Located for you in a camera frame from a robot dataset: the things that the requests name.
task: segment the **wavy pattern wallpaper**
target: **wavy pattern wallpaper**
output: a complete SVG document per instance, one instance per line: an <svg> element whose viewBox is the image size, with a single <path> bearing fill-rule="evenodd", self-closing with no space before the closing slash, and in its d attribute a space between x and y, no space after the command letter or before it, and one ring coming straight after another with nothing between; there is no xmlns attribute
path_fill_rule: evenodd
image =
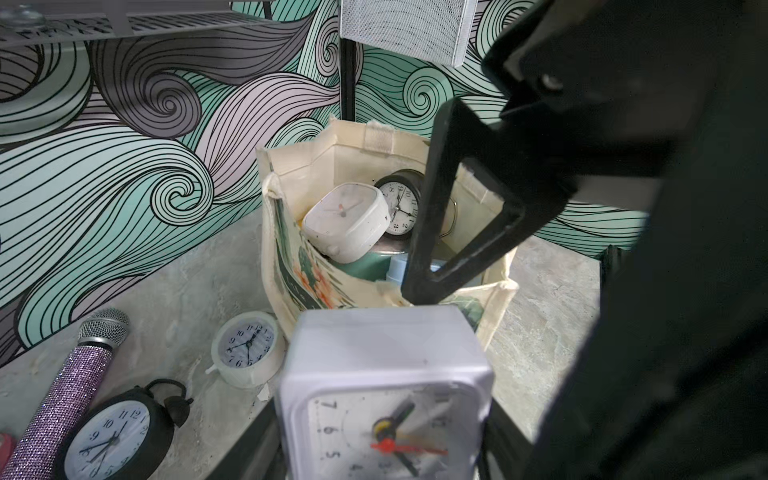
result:
<svg viewBox="0 0 768 480"><path fill-rule="evenodd" d="M465 63L460 68L363 47L356 120L377 120L429 137L440 104L458 96L484 120L496 121L506 100L482 74L480 61L504 27L533 3L478 0ZM641 212L571 202L536 235L593 257L608 245L630 248L645 218Z"/></svg>
<svg viewBox="0 0 768 480"><path fill-rule="evenodd" d="M261 205L254 148L339 117L337 9L0 50L0 366Z"/></svg>

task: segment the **glittery purple microphone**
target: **glittery purple microphone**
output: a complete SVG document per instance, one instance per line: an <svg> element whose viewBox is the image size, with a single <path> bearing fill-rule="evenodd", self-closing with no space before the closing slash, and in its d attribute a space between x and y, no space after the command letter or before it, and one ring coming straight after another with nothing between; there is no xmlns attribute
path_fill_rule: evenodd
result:
<svg viewBox="0 0 768 480"><path fill-rule="evenodd" d="M80 325L78 346L64 361L18 441L0 480L49 480L59 447L87 412L112 361L112 352L128 335L128 316L99 310Z"/></svg>

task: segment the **red second hand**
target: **red second hand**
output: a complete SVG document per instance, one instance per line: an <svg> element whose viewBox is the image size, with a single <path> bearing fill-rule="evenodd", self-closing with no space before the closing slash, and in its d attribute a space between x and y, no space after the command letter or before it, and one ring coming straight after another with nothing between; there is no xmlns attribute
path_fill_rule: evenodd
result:
<svg viewBox="0 0 768 480"><path fill-rule="evenodd" d="M433 453L435 455L447 455L448 451L439 449L424 449L422 447L414 447L410 445L397 445L392 439L383 439L379 443L372 443L372 449L377 449L381 453Z"/></svg>

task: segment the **black round alarm clock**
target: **black round alarm clock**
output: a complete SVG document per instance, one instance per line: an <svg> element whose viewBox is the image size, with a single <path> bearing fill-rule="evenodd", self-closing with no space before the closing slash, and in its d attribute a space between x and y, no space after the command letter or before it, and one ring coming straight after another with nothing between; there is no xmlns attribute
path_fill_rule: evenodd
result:
<svg viewBox="0 0 768 480"><path fill-rule="evenodd" d="M398 170L380 179L374 187L384 194L392 221L384 235L394 239L406 239L413 233L419 202L422 199L424 175L411 169Z"/></svg>
<svg viewBox="0 0 768 480"><path fill-rule="evenodd" d="M160 383L181 388L163 405L150 391ZM54 472L63 480L143 480L163 461L174 425L187 421L192 399L184 384L157 379L135 386L91 410L59 449Z"/></svg>

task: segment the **white plastic casing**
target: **white plastic casing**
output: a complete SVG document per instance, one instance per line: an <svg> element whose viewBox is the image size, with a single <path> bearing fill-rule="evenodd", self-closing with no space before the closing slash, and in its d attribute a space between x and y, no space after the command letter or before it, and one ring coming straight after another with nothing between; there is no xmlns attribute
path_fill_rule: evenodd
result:
<svg viewBox="0 0 768 480"><path fill-rule="evenodd" d="M354 218L339 220L339 192L359 191L362 208ZM379 241L389 226L389 206L381 191L371 185L347 183L331 190L304 216L302 230L310 243L321 253L339 263L358 260Z"/></svg>
<svg viewBox="0 0 768 480"><path fill-rule="evenodd" d="M314 397L446 384L471 399L463 405L472 407L458 414L467 433L457 441L474 452L452 465L447 478L469 480L493 379L477 337L455 306L306 311L294 331L276 394L292 478L318 479L308 421Z"/></svg>
<svg viewBox="0 0 768 480"><path fill-rule="evenodd" d="M274 331L274 340L272 348L267 352L264 357L252 366L243 368L233 368L227 366L221 361L219 357L218 349L219 343L222 340L224 333L234 324L240 323L244 320L255 319L265 325L268 325L272 331ZM286 344L283 338L283 332L280 331L280 327L277 325L277 320L269 313L265 312L245 312L232 319L229 319L225 324L219 328L214 337L214 342L210 346L210 356L214 361L214 365L210 367L206 373L213 370L218 370L221 377L230 385L236 386L239 389L252 389L259 385L262 385L267 380L272 378L280 366L283 364L283 358L285 357Z"/></svg>

